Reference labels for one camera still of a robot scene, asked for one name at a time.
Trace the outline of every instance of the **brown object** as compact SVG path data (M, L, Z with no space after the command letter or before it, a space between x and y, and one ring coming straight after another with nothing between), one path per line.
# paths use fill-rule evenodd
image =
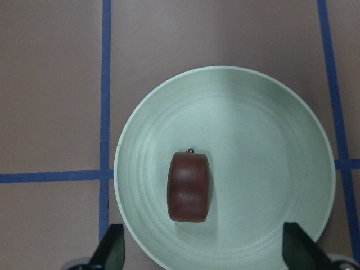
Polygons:
M174 221L203 222L209 211L209 163L204 154L175 153L168 176L168 212Z

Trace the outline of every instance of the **vertical blue line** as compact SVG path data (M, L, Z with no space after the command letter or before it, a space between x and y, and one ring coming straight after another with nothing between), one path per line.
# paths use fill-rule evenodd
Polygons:
M332 104L332 114L334 117L337 150L340 160L349 160L347 137L343 111L341 109L341 99L339 93L338 75L336 73L335 56L332 47L329 17L327 13L326 0L317 0L320 27L322 34L323 49L326 61L326 71L330 98ZM354 259L360 262L360 230L357 215L356 200L354 194L353 177L351 170L341 170L343 179L346 212L348 215L349 231Z
M109 226L111 0L102 1L99 240Z

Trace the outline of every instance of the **pale green plate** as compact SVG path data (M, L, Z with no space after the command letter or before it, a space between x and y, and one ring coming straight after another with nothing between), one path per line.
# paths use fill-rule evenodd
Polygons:
M212 174L204 223L175 222L167 177L175 152L207 154ZM334 200L327 137L310 108L278 81L213 66L177 75L134 110L114 165L123 219L166 269L286 269L283 222L318 239Z

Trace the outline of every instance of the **white plate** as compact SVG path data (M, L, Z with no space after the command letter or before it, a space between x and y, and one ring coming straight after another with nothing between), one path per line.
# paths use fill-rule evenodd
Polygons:
M175 152L207 154L204 223L175 222L167 176ZM318 239L334 200L335 168L314 113L278 81L240 67L167 80L134 110L119 140L115 192L137 243L166 269L286 269L283 222Z

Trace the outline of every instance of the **round plate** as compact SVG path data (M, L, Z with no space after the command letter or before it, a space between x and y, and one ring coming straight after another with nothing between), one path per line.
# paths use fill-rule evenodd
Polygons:
M175 152L206 154L211 201L203 223L175 222L167 179ZM282 226L318 239L335 168L314 113L262 73L213 66L177 75L134 110L114 165L119 209L143 250L166 269L286 269Z

